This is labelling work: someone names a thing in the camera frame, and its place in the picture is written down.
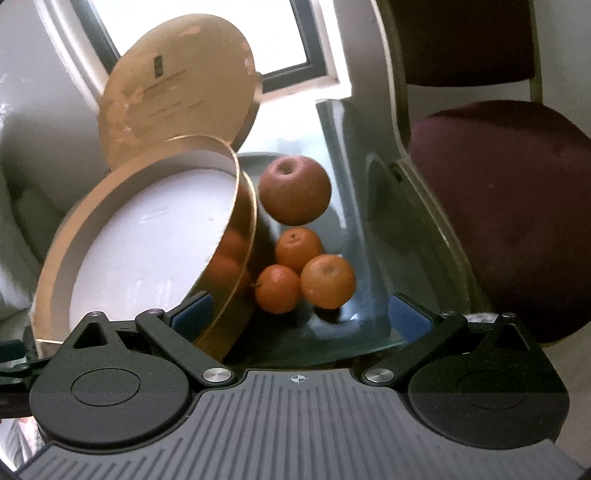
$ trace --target label on lid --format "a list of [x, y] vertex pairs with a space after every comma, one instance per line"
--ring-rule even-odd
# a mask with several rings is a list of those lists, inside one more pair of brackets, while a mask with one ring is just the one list
[[184, 15], [140, 38], [117, 62], [100, 100], [99, 135], [112, 170], [181, 135], [237, 150], [250, 131], [261, 75], [242, 33], [213, 15]]

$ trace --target wall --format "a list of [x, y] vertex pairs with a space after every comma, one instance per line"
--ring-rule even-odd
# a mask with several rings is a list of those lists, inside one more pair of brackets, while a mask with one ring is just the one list
[[36, 184], [63, 212], [107, 172], [96, 115], [33, 0], [0, 5], [0, 122], [0, 161], [12, 187]]
[[534, 3], [545, 103], [591, 136], [591, 2]]

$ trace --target orange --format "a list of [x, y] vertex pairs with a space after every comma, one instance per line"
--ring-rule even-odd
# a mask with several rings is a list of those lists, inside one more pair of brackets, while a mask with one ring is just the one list
[[341, 308], [355, 293], [353, 268], [338, 255], [319, 255], [301, 273], [301, 290], [306, 300], [321, 309]]
[[220, 241], [218, 251], [222, 255], [232, 257], [239, 264], [243, 264], [248, 253], [248, 241], [238, 231], [229, 228]]
[[212, 295], [216, 308], [221, 307], [228, 299], [241, 272], [242, 268], [232, 257], [219, 252], [209, 261], [204, 272], [206, 279], [204, 287]]
[[300, 273], [314, 257], [324, 253], [320, 238], [314, 230], [298, 226], [283, 232], [275, 245], [279, 265]]
[[287, 313], [301, 298], [300, 278], [292, 269], [283, 265], [267, 267], [255, 283], [256, 302], [265, 312]]

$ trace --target window frame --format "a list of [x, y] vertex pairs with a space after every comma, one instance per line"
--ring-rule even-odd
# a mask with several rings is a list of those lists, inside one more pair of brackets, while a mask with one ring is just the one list
[[[70, 0], [70, 3], [99, 60], [105, 67], [107, 74], [110, 74], [121, 55], [100, 19], [92, 0]], [[311, 0], [290, 0], [290, 3], [308, 60], [302, 64], [264, 74], [262, 76], [263, 93], [276, 92], [329, 75]]]

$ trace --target chair frame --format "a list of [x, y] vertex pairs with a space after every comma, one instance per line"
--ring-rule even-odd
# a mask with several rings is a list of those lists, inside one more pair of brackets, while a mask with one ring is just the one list
[[[394, 135], [401, 157], [408, 154], [411, 141], [410, 113], [408, 109], [408, 88], [404, 72], [402, 45], [398, 35], [398, 28], [389, 0], [371, 0], [376, 16], [382, 45], [386, 55], [388, 71], [388, 85], [392, 112]], [[534, 45], [535, 75], [530, 79], [530, 101], [543, 103], [542, 71], [540, 62], [540, 45], [538, 42], [537, 24], [533, 0], [528, 0], [530, 7], [530, 21], [532, 42]]]

